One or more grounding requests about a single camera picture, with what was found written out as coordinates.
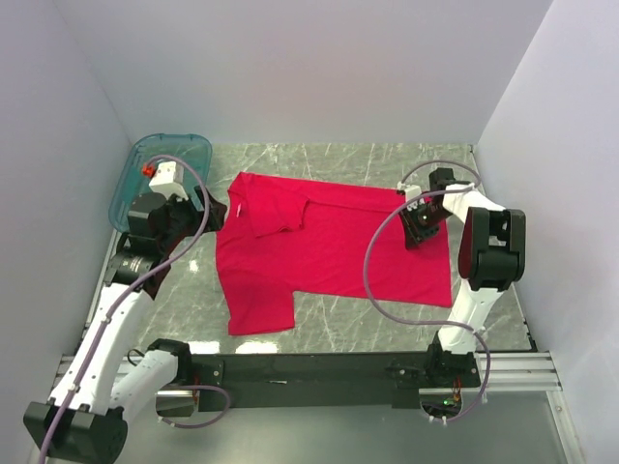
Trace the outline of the teal transparent plastic bin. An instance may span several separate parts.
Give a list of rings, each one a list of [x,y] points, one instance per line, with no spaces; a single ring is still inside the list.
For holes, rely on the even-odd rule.
[[[139,139],[127,158],[108,209],[110,224],[118,232],[129,230],[128,212],[133,200],[150,189],[142,168],[156,155],[171,155],[185,161],[206,185],[212,158],[210,141],[198,134],[154,133]]]

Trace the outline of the red t-shirt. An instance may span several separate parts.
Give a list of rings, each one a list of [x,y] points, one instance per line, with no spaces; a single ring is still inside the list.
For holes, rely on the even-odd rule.
[[[401,223],[379,231],[402,196],[386,188],[242,172],[228,189],[216,265],[231,335],[295,326],[297,292],[448,307],[447,229],[405,248]]]

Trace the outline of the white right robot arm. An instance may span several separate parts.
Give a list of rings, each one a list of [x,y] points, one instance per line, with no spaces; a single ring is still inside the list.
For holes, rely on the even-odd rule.
[[[428,175],[434,195],[418,201],[418,186],[400,181],[397,193],[407,207],[398,213],[405,247],[414,249],[438,235],[440,223],[455,217],[463,224],[457,257],[460,287],[448,318],[428,346],[425,374],[434,385],[445,386],[474,368],[473,352],[496,301],[525,268],[526,216],[486,198],[472,183],[455,178],[451,168]]]

